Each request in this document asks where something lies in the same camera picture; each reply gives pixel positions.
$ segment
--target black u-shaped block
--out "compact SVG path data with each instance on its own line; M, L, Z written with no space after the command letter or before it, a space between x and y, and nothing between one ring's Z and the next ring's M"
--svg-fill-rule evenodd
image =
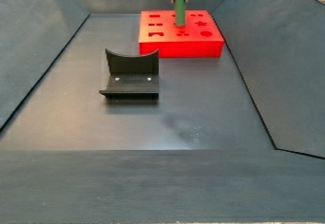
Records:
M143 56L123 56L106 49L110 78L106 90L99 93L107 98L132 96L159 97L159 51Z

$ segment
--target red block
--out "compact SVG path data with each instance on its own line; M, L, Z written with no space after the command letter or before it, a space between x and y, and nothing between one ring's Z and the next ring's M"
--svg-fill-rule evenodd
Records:
M206 10L187 10L187 24L175 26L174 10L140 13L139 54L159 49L159 56L219 57L225 40Z

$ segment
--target shape hole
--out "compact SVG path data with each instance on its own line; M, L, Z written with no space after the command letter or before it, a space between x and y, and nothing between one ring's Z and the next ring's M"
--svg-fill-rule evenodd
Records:
M155 36L155 35L163 37L163 32L148 32L148 36L150 36L150 37L152 37L152 36Z
M213 33L210 31L201 31L201 35L205 36L205 37L211 37L213 36Z

